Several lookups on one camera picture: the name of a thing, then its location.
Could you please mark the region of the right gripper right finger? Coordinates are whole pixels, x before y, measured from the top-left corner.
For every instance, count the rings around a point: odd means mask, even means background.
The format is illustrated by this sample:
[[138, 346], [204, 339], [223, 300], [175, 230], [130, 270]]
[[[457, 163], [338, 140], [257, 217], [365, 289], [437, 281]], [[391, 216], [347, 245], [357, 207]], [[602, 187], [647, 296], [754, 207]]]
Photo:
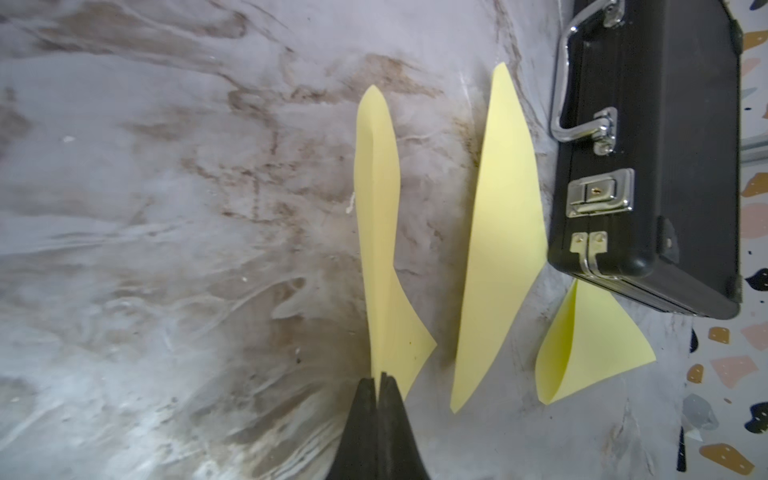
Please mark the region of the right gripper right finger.
[[386, 373], [377, 407], [378, 479], [429, 480], [396, 379]]

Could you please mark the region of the yellow square paper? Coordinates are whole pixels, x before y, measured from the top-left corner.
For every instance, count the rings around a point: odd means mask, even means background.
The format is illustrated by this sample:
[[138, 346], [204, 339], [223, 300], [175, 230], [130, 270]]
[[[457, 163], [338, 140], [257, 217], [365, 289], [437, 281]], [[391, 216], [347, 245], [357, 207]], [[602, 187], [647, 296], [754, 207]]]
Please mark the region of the yellow square paper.
[[506, 64], [492, 74], [468, 245], [450, 408], [458, 412], [496, 359], [546, 261], [536, 155]]
[[576, 280], [538, 352], [537, 396], [549, 405], [655, 360], [645, 335], [614, 296]]
[[356, 119], [354, 193], [364, 296], [371, 348], [371, 375], [394, 378], [403, 397], [436, 347], [408, 300], [394, 267], [401, 191], [393, 122], [374, 85], [362, 96]]

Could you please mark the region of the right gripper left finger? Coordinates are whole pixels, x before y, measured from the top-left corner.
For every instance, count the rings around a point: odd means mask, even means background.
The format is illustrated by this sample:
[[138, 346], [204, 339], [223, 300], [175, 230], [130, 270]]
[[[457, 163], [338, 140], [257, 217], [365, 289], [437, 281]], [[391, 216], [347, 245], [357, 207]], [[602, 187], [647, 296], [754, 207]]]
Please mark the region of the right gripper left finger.
[[374, 380], [358, 383], [341, 440], [326, 476], [335, 479], [376, 479], [378, 476], [378, 417]]

